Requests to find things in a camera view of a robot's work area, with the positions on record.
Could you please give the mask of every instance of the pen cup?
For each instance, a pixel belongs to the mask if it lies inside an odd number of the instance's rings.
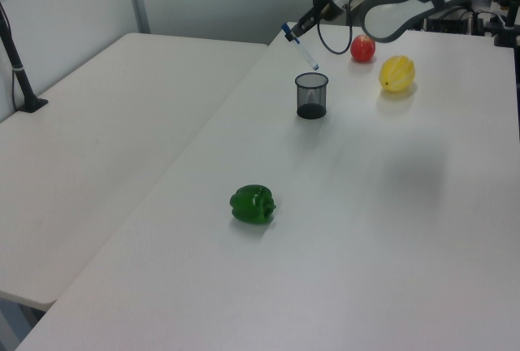
[[[317,72],[299,75],[297,86],[297,114],[305,119],[322,118],[327,113],[328,78]]]

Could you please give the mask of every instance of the green bell pepper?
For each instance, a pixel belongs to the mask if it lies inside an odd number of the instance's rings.
[[[276,205],[271,191],[259,184],[239,188],[229,200],[232,214],[245,223],[269,223]]]

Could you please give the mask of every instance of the pen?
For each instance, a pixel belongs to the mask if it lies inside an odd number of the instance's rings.
[[[282,24],[282,30],[284,30],[285,34],[290,34],[291,33],[291,29],[289,28],[289,26],[287,24]],[[305,58],[305,60],[307,60],[309,65],[312,67],[312,69],[317,71],[319,69],[318,63],[316,63],[314,61],[314,59],[310,56],[310,54],[307,51],[307,49],[301,44],[300,40],[298,40],[297,37],[294,37],[292,42],[294,42],[294,45],[296,45],[298,50],[300,50],[301,55]]]

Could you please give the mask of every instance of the white tabletop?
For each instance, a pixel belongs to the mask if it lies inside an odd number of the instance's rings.
[[[297,118],[308,67],[278,36],[20,351],[520,348],[512,51],[408,32],[360,64],[303,42],[324,119]],[[380,94],[394,54],[417,68],[402,100]],[[272,190],[269,226],[231,216],[245,184]]]
[[[0,124],[0,297],[48,309],[266,48],[129,34]]]

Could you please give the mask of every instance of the wire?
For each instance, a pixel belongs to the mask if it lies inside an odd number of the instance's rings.
[[[494,15],[494,16],[498,16],[499,18],[501,17],[501,16],[498,15],[496,12],[484,11],[484,10],[478,10],[478,11],[477,11],[477,14],[491,14],[491,15]]]
[[[464,15],[466,15],[468,12],[470,12],[470,13],[472,14],[472,16],[473,16],[473,14],[475,13],[473,10],[466,10],[466,11],[464,11],[464,12],[461,14],[460,18],[457,19],[457,22],[462,21],[462,17],[463,17]]]
[[[0,2],[0,14],[2,14],[2,18],[6,21],[7,30],[9,30],[9,37],[12,37],[11,24],[9,23],[9,18],[7,17],[6,11],[4,10],[1,2]],[[16,107],[16,102],[15,102],[15,70],[14,69],[11,69],[11,101],[13,103],[13,109],[15,109],[15,112],[18,111],[18,107]]]
[[[467,20],[470,20],[471,18],[473,18],[473,16],[468,16],[467,18],[459,19],[457,22],[466,22]]]
[[[347,3],[347,7],[346,7],[346,11],[347,11],[347,22],[350,20],[350,25],[349,25],[349,43],[347,45],[346,48],[344,48],[343,50],[341,51],[337,51],[337,50],[333,50],[331,47],[329,47],[329,45],[327,45],[327,43],[325,42],[325,40],[323,39],[323,36],[322,36],[322,31],[321,31],[321,28],[319,27],[320,23],[321,23],[321,18],[318,20],[318,23],[316,24],[316,27],[318,29],[318,35],[319,35],[319,39],[320,41],[322,42],[323,46],[325,46],[325,48],[333,53],[333,54],[338,54],[338,55],[341,55],[341,54],[345,54],[349,49],[350,49],[350,45],[352,45],[352,35],[353,35],[353,26],[352,26],[352,20],[350,19],[350,14],[351,14],[351,5],[352,5],[352,1],[353,0],[349,0],[349,2]]]
[[[448,11],[446,11],[443,15],[441,15],[439,18],[437,19],[433,19],[434,21],[437,21],[437,22],[440,22],[441,20],[443,20],[444,18],[446,18],[448,15],[452,14],[453,12],[455,11],[459,11],[459,10],[465,10],[466,8],[463,7],[463,6],[457,6],[457,7],[454,7]]]

